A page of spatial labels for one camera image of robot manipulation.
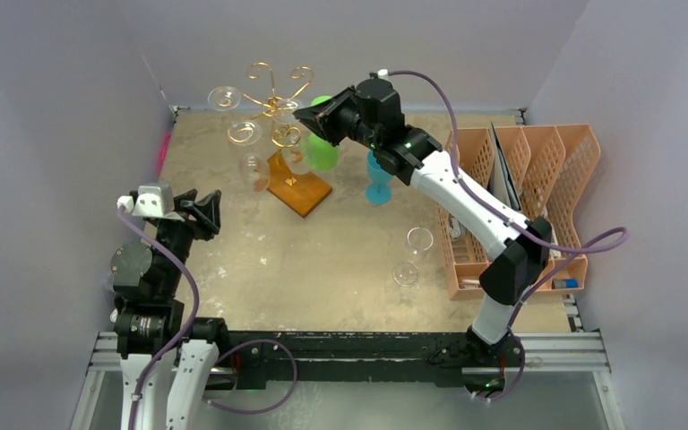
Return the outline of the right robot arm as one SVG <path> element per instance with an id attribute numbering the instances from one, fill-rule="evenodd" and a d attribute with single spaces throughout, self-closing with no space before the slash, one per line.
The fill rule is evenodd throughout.
<path id="1" fill-rule="evenodd" d="M 350 139 L 370 149 L 384 171 L 441 205 L 484 247 L 490 264 L 479 277 L 484 296 L 467 351 L 480 365 L 499 357 L 517 304 L 547 266 L 550 223 L 528 219 L 460 171 L 454 150 L 407 124 L 385 79 L 372 76 L 293 116 L 333 146 Z"/>

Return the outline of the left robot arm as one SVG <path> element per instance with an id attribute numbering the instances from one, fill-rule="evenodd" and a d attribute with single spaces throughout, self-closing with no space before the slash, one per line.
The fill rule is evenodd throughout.
<path id="1" fill-rule="evenodd" d="M 123 429 L 191 428 L 211 369 L 230 358 L 225 321 L 200 317 L 196 307 L 187 312 L 176 299 L 181 280 L 199 293 L 185 266 L 193 243 L 220 231 L 221 191 L 197 194 L 147 184 L 116 201 L 118 217 L 138 235 L 110 261 Z"/>

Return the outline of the blue plastic goblet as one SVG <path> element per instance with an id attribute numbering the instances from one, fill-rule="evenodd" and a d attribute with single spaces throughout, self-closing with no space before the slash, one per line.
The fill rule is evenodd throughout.
<path id="1" fill-rule="evenodd" d="M 387 203 L 392 196 L 390 181 L 392 175 L 383 170 L 378 164 L 374 153 L 367 154 L 367 174 L 372 183 L 365 190 L 366 199 L 374 205 Z"/>

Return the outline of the green plastic goblet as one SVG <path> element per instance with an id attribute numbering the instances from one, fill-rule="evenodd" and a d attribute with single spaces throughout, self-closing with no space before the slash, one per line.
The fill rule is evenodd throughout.
<path id="1" fill-rule="evenodd" d="M 312 170 L 333 170 L 339 161 L 339 148 L 314 133 L 302 138 L 300 150 L 303 160 Z"/>

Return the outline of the clear wine glass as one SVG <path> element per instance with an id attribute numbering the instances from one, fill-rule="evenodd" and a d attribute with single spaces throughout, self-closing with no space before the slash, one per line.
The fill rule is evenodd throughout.
<path id="1" fill-rule="evenodd" d="M 270 185 L 268 162 L 257 148 L 262 128 L 254 120 L 234 120 L 227 129 L 229 146 L 237 157 L 238 174 L 249 191 L 264 192 Z"/>
<path id="2" fill-rule="evenodd" d="M 237 109 L 243 100 L 243 93 L 233 86 L 219 86 L 207 96 L 208 108 L 218 112 Z"/>
<path id="3" fill-rule="evenodd" d="M 289 170 L 297 176 L 311 172 L 300 150 L 300 142 L 303 137 L 306 137 L 306 128 L 293 117 L 293 112 L 304 106 L 299 99 L 277 99 L 272 116 L 271 139 L 279 147 L 280 155 Z"/>
<path id="4" fill-rule="evenodd" d="M 404 256 L 392 269 L 392 277 L 401 288 L 414 288 L 420 281 L 420 263 L 434 246 L 434 235 L 427 228 L 414 227 L 406 235 Z"/>

